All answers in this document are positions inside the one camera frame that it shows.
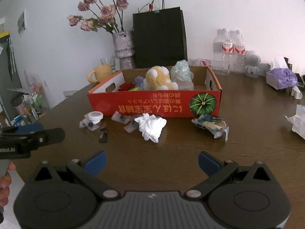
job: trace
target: toy figurine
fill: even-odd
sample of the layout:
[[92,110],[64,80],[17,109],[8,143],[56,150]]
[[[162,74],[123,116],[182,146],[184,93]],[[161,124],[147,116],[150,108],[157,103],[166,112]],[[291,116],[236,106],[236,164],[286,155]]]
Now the toy figurine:
[[245,74],[249,77],[258,77],[258,65],[260,64],[261,58],[256,54],[255,51],[248,51],[246,53],[246,72]]
[[146,73],[144,90],[178,90],[178,84],[170,80],[169,70],[163,66],[154,66]]

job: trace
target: white round container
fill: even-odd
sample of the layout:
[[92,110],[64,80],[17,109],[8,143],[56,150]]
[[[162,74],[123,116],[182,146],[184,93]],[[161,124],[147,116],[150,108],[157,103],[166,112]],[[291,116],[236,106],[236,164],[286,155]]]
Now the white round container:
[[88,113],[89,120],[91,120],[94,124],[98,124],[103,119],[103,117],[103,113],[99,111],[93,111]]

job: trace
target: vase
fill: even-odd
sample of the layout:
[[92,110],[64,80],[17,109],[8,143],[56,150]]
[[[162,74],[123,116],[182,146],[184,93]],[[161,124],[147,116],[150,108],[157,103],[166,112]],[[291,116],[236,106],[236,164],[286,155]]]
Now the vase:
[[134,69],[135,45],[132,31],[112,35],[115,57],[120,60],[120,69]]

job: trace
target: white robot figurine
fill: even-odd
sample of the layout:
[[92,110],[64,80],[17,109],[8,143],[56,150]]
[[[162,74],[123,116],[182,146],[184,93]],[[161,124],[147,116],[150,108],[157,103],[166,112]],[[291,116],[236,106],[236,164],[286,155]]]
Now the white robot figurine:
[[245,74],[250,77],[258,77],[258,65],[260,64],[261,58],[256,54],[255,51],[248,51],[246,53],[246,72]]

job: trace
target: black paper bag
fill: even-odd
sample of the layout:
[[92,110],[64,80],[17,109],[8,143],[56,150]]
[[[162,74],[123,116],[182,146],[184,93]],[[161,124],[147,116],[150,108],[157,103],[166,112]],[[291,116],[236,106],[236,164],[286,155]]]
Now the black paper bag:
[[133,14],[133,26],[137,68],[172,66],[187,60],[180,7]]

